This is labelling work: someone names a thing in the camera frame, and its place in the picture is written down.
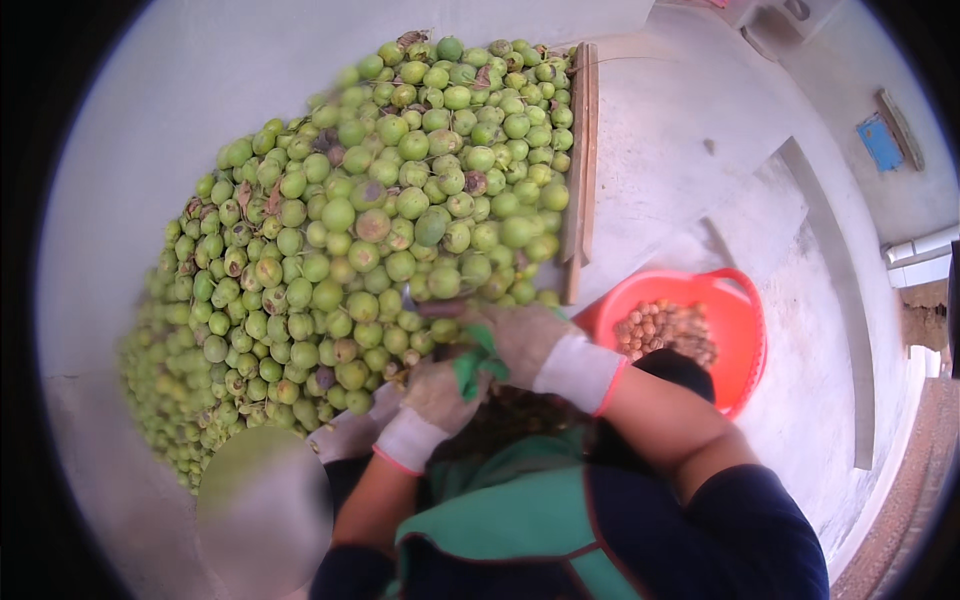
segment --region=shelled walnut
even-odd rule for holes
[[[672,348],[709,370],[717,346],[710,340],[707,308],[702,302],[679,306],[667,299],[641,302],[613,326],[619,351],[634,362],[661,348]]]

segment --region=green apron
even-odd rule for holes
[[[425,538],[470,561],[553,558],[576,571],[594,598],[640,598],[594,536],[589,518],[581,429],[559,438],[521,440],[483,464],[431,468],[438,504],[396,531],[399,591],[409,573],[405,542]]]

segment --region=pile of green walnuts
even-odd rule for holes
[[[537,290],[558,251],[574,143],[569,56],[420,32],[345,68],[309,113],[227,144],[164,230],[120,368],[138,428],[196,492],[259,425],[305,437],[363,414],[455,321],[401,308]]]

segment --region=red plastic basin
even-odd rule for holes
[[[724,283],[730,279],[746,294]],[[728,419],[736,417],[756,388],[767,360],[767,333],[763,306],[750,279],[736,269],[690,274],[647,271],[621,281],[573,321],[604,348],[617,349],[613,326],[642,301],[666,298],[681,305],[707,306],[710,339],[717,359],[710,368],[716,407]]]

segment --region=navy blue sleeve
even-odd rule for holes
[[[310,600],[375,600],[394,577],[394,561],[364,546],[337,546],[324,556]]]
[[[590,467],[598,539],[664,598],[829,598],[816,534],[768,468],[725,469],[679,505],[665,482]]]

